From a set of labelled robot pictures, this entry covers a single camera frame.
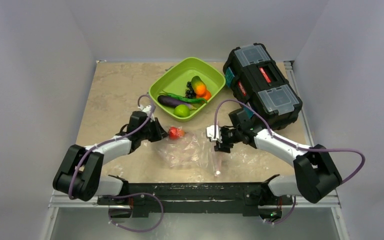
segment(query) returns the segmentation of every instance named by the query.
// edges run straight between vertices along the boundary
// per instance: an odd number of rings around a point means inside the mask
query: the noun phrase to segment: cable
[[[290,216],[290,215],[292,214],[292,212],[294,211],[296,205],[297,205],[297,196],[294,195],[294,196],[293,196],[292,207],[290,208],[290,211],[286,214],[286,216],[282,217],[281,219],[279,219],[279,221],[276,221],[276,222],[274,222],[274,221],[270,221],[269,224],[271,224],[271,225],[276,225],[276,224],[280,224],[280,223],[286,221],[286,219],[288,219],[289,216]]]
[[[283,138],[277,136],[276,134],[274,134],[272,129],[270,128],[269,124],[267,123],[267,121],[262,116],[260,116],[256,111],[254,111],[250,106],[248,106],[248,105],[244,104],[243,102],[240,102],[236,99],[224,100],[224,101],[220,102],[220,104],[217,106],[217,108],[215,110],[215,114],[214,114],[214,136],[216,136],[216,134],[217,134],[217,132],[216,132],[217,131],[217,128],[216,128],[216,126],[217,126],[217,114],[219,113],[219,109],[222,106],[222,104],[224,104],[226,102],[234,102],[234,103],[238,103],[238,104],[246,107],[251,112],[253,112],[264,123],[265,127],[267,128],[268,133],[272,137],[274,137],[275,139],[279,140],[280,142],[282,142],[284,144],[287,144],[288,146],[291,146],[293,148],[297,148],[298,150],[313,152],[313,153],[350,152],[350,153],[356,153],[356,154],[360,155],[360,157],[361,157],[360,164],[357,166],[357,168],[348,177],[346,177],[345,179],[342,180],[342,184],[344,184],[344,183],[348,182],[350,179],[352,179],[363,168],[364,164],[366,163],[366,157],[364,156],[364,154],[361,151],[359,151],[357,149],[353,149],[353,148],[314,149],[314,148],[305,148],[305,147],[297,146],[294,143],[292,143],[286,139],[283,139]]]
[[[95,144],[94,146],[92,146],[89,150],[87,150],[87,152],[81,157],[80,161],[78,162],[75,170],[74,170],[74,173],[73,173],[73,177],[71,178],[71,182],[70,182],[70,186],[68,187],[68,198],[70,198],[71,200],[74,199],[73,197],[73,188],[74,188],[74,182],[76,180],[76,177],[77,177],[77,174],[79,173],[79,169],[80,167],[83,165],[83,162],[86,160],[86,158],[89,156],[89,154],[91,154],[91,152],[97,148],[100,148],[102,147],[103,145],[105,144],[109,144],[109,143],[112,143],[112,142],[116,142],[118,140],[121,140],[121,139],[124,139],[124,138],[127,138],[135,133],[137,133],[143,126],[145,126],[145,124],[147,124],[147,122],[151,119],[151,116],[152,114],[154,113],[155,111],[155,104],[154,102],[152,101],[151,97],[147,94],[144,94],[144,95],[141,95],[137,101],[137,105],[139,106],[139,101],[141,100],[141,98],[143,97],[147,97],[149,98],[150,100],[150,105],[151,105],[151,111],[148,115],[148,117],[146,118],[146,120],[139,126],[137,127],[135,130],[127,133],[126,135],[123,135],[123,136],[120,136],[120,137],[113,137],[111,139],[108,139],[108,140],[105,140],[101,143],[98,143],[98,144]]]
[[[160,223],[163,221],[164,208],[163,208],[163,203],[158,199],[158,197],[154,196],[153,194],[150,194],[147,192],[139,192],[139,193],[134,193],[134,194],[125,195],[125,196],[107,196],[107,197],[113,198],[113,199],[126,199],[126,198],[136,197],[136,196],[140,196],[140,195],[153,197],[157,201],[157,203],[159,204],[159,207],[161,208],[161,217],[159,218],[158,222],[156,222],[156,224],[154,226],[152,226],[150,228],[146,228],[146,229],[133,229],[133,228],[129,228],[129,227],[120,225],[116,222],[113,222],[113,219],[111,218],[111,209],[108,210],[109,223],[112,223],[116,227],[122,228],[122,229],[130,231],[130,232],[134,232],[134,233],[146,233],[146,232],[152,231],[156,227],[158,227],[158,225],[160,225]]]
[[[128,125],[129,125],[129,124],[126,123],[126,124],[124,124],[124,125],[120,128],[120,133],[121,133],[122,135],[126,134],[126,133],[125,133],[125,128],[126,128]]]

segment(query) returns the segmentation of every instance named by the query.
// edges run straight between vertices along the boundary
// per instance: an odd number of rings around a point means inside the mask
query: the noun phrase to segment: beige table surface
[[[129,122],[137,111],[137,99],[151,84],[161,77],[174,62],[157,63],[98,63],[77,136],[77,144],[93,145],[107,140]],[[222,72],[222,62],[211,62]],[[283,63],[277,64],[285,74]],[[212,125],[217,105],[233,99],[232,91],[224,88],[199,114],[189,122],[177,122],[157,107],[154,115],[164,127],[182,127],[186,132],[199,135]],[[228,113],[239,108],[234,102],[225,103],[218,114],[220,125],[230,125]],[[298,143],[305,143],[303,125],[298,120],[279,134]],[[196,183],[196,182],[261,182],[275,174],[291,175],[293,168],[272,154],[238,143],[232,153],[217,153],[221,160],[221,175],[215,176],[212,161],[207,167],[192,163],[188,167],[170,167],[155,150],[155,143],[142,143],[132,154],[119,157],[104,165],[102,175],[116,175],[132,183]]]

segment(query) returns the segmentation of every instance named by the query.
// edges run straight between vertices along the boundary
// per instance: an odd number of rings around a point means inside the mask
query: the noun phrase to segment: toolbox lid
[[[267,111],[273,112],[277,110],[279,115],[293,112],[295,110],[294,105],[299,103],[287,84],[269,90],[259,91],[258,95],[267,108]]]
[[[242,67],[260,62],[269,61],[270,57],[261,45],[243,46],[234,51]]]

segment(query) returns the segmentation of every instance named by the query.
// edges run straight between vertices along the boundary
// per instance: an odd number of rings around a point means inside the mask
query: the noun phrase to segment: white wall
[[[225,61],[266,44],[278,61],[298,56],[328,0],[67,0],[95,57]]]
[[[384,1],[330,0],[294,69],[316,141],[367,156],[338,188],[351,238],[384,239]],[[334,156],[344,177],[358,162]]]
[[[0,0],[0,240],[37,240],[95,63],[63,0]]]

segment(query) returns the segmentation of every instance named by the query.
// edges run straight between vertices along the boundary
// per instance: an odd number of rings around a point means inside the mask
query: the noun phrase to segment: grapes
[[[192,88],[192,83],[188,81],[186,83],[186,87],[187,89],[184,91],[185,97],[188,99],[194,99],[197,94],[195,93],[194,88]]]

